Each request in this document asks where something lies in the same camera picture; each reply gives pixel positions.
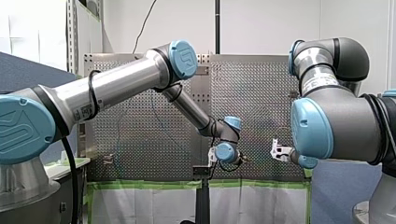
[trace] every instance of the robotic arm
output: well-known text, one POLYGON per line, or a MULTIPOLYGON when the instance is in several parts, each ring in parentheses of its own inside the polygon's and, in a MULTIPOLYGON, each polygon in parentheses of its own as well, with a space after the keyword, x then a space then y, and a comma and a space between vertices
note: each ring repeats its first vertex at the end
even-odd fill
POLYGON ((175 84, 191 78, 196 69, 192 46, 174 41, 149 49, 140 60, 96 76, 90 74, 57 88, 37 86, 0 95, 0 217, 23 217, 11 215, 9 206, 40 203, 59 189, 59 184, 48 180, 38 158, 50 144, 69 135, 77 122, 92 119, 98 112, 148 89, 162 92, 199 134, 219 137, 215 152, 220 161, 242 162, 236 149, 241 120, 211 119, 183 92, 181 84, 175 84))
POLYGON ((240 118, 228 116, 222 122, 212 119, 183 91, 179 83, 164 90, 163 95, 196 127, 200 135, 220 139, 214 149, 220 162, 242 162, 244 158, 236 149, 241 131, 240 118))
MULTIPOLYGON (((369 203, 370 223, 395 223, 396 92, 357 97, 368 71, 366 51, 351 39, 293 45, 290 73, 299 79, 303 98, 291 109, 290 159, 304 168, 326 159, 382 162, 383 175, 369 203)), ((273 151, 279 148, 288 149, 273 151)))

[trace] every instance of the perforated metal panel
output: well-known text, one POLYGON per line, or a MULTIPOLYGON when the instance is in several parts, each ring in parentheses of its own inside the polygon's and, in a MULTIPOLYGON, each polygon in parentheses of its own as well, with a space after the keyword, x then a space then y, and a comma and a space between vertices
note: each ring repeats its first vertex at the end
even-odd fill
POLYGON ((270 154, 276 133, 281 144, 292 146, 289 95, 298 90, 298 82, 288 75, 287 61, 286 56, 212 56, 212 114, 242 119, 238 148, 252 159, 236 173, 219 171, 215 177, 304 179, 299 166, 275 161, 270 154))
MULTIPOLYGON (((86 74, 133 60, 132 55, 86 55, 86 74)), ((189 82, 183 82, 183 90, 190 92, 189 82)), ((92 131, 87 132, 87 147, 96 150, 90 180, 191 179, 191 125, 161 94, 142 92, 98 114, 88 125, 92 131), (110 155, 112 164, 104 164, 110 155)))
MULTIPOLYGON (((133 59, 130 54, 86 55, 85 73, 92 69, 105 71, 133 59)), ((209 74, 197 75, 184 83, 184 90, 190 93, 193 86, 191 97, 197 103, 201 99, 200 106, 211 110, 214 118, 234 115, 243 120, 238 147, 253 160, 234 173, 218 169, 215 178, 304 180, 300 167, 275 161, 270 155, 276 133, 281 144, 292 144, 289 126, 293 99, 289 94, 297 90, 297 80, 287 74, 287 57, 211 55, 205 65, 210 66, 209 74), (204 104, 198 94, 206 96, 204 104)), ((95 152, 90 180, 191 180, 192 165, 199 161, 206 164, 209 139, 197 141, 201 137, 192 131, 190 123, 154 91, 143 92, 100 113, 86 130, 86 148, 95 152), (104 157, 110 155, 112 164, 104 165, 104 157)))

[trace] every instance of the metal post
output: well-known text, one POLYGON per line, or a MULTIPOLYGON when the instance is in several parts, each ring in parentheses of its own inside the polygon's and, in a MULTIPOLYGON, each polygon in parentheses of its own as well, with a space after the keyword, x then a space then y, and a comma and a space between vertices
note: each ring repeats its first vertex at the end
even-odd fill
POLYGON ((215 0, 216 54, 220 54, 220 0, 215 0))

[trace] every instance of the cable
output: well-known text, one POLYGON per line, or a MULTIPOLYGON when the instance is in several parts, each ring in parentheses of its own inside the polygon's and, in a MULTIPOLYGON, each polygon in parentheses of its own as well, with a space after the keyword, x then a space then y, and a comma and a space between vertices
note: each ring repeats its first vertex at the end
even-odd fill
POLYGON ((388 116, 386 115, 386 113, 385 113, 385 108, 384 108, 384 106, 381 104, 381 102, 379 101, 379 99, 376 98, 376 100, 378 101, 378 104, 379 104, 379 106, 381 107, 380 111, 381 111, 382 116, 383 116, 384 119, 385 119, 385 126, 386 126, 387 131, 388 131, 388 138, 389 138, 389 140, 390 140, 390 142, 391 142, 391 145, 392 145, 392 148, 393 148, 394 156, 396 157, 396 144, 395 144, 395 140, 393 139, 392 131, 390 130, 390 127, 389 127, 389 126, 390 126, 390 125, 389 125, 389 118, 388 118, 388 116))
POLYGON ((384 120, 382 118, 382 116, 379 113, 379 109, 376 105, 376 101, 375 101, 375 96, 373 95, 369 95, 369 94, 363 94, 361 97, 363 97, 369 104, 369 106, 371 107, 373 114, 375 116, 375 120, 378 123, 378 127, 380 130, 380 135, 381 135, 381 146, 380 149, 375 157, 375 159, 373 161, 369 161, 368 163, 371 165, 378 165, 387 155, 388 152, 388 147, 387 147, 387 136, 385 133, 385 129, 384 129, 384 120))
POLYGON ((296 40, 296 41, 293 43, 293 45, 291 46, 291 49, 290 49, 290 51, 289 51, 289 73, 290 73, 292 76, 296 76, 295 73, 294 73, 294 63, 293 63, 293 60, 294 60, 294 51, 296 50, 297 46, 298 46, 300 43, 303 43, 303 42, 304 42, 303 40, 296 40))
POLYGON ((241 164, 242 164, 242 162, 239 162, 233 169, 226 169, 226 168, 223 166, 223 164, 221 163, 221 161, 219 161, 219 166, 220 166, 221 170, 223 170, 223 171, 225 171, 225 172, 228 172, 228 173, 234 172, 234 171, 236 171, 237 169, 239 169, 239 167, 241 167, 241 164))
POLYGON ((210 174, 209 180, 213 178, 213 175, 215 174, 216 167, 218 166, 219 161, 215 162, 215 165, 212 167, 212 174, 210 174))
POLYGON ((67 159, 69 159, 70 164, 70 174, 72 176, 72 190, 73 190, 73 210, 72 210, 72 222, 71 224, 78 223, 78 175, 76 162, 74 160, 73 151, 70 147, 69 141, 66 137, 62 138, 62 143, 64 144, 64 150, 66 151, 67 159))
MULTIPOLYGON (((180 148, 181 150, 183 150, 183 151, 187 151, 187 150, 185 150, 185 149, 184 149, 184 148, 183 148, 183 147, 171 136, 171 134, 170 134, 169 132, 166 131, 166 128, 165 128, 165 126, 163 125, 163 122, 160 120, 160 117, 158 116, 157 111, 156 111, 155 106, 154 106, 154 91, 151 92, 150 101, 151 101, 151 109, 152 109, 152 112, 154 113, 154 117, 155 117, 155 118, 157 119, 157 121, 160 123, 161 127, 163 128, 163 132, 166 134, 166 136, 168 136, 168 138, 169 138, 177 147, 179 147, 179 148, 180 148)), ((203 161, 202 159, 195 157, 190 151, 189 151, 189 153, 190 153, 191 156, 192 156, 193 158, 195 158, 196 160, 198 160, 198 161, 200 161, 200 162, 205 162, 205 161, 203 161)))
POLYGON ((99 70, 92 70, 90 72, 90 74, 88 75, 88 87, 89 87, 90 95, 91 95, 92 102, 93 102, 93 113, 85 120, 94 119, 96 117, 96 115, 99 113, 99 110, 100 110, 98 101, 96 99, 95 90, 94 90, 93 85, 92 85, 92 78, 93 78, 93 74, 95 74, 95 73, 100 73, 100 71, 99 70))
POLYGON ((139 33, 139 35, 138 35, 137 38, 136 38, 136 42, 134 43, 134 50, 132 51, 132 54, 134 54, 134 52, 135 52, 136 49, 137 49, 137 44, 139 43, 139 38, 140 38, 140 36, 143 34, 143 31, 145 30, 146 22, 148 21, 148 18, 149 18, 149 15, 150 15, 150 13, 151 13, 151 10, 154 8, 154 5, 155 5, 156 2, 157 2, 157 0, 154 0, 154 1, 152 2, 152 4, 151 4, 151 7, 149 8, 148 15, 146 16, 145 20, 143 21, 142 29, 140 30, 140 33, 139 33))

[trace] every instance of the label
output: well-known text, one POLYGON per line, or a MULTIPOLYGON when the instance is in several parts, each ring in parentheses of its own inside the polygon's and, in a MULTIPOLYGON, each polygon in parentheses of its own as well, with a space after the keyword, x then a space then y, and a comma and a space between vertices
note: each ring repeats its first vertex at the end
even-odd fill
POLYGON ((331 74, 315 74, 303 86, 303 93, 309 92, 314 88, 320 86, 338 85, 338 81, 334 75, 331 74))
MULTIPOLYGON (((111 105, 104 105, 103 100, 98 100, 99 111, 106 110, 111 107, 111 105)), ((87 119, 93 114, 93 105, 84 105, 79 109, 76 109, 73 113, 75 121, 82 119, 87 119)))
POLYGON ((91 105, 84 105, 74 111, 74 117, 76 121, 87 119, 93 113, 91 105))

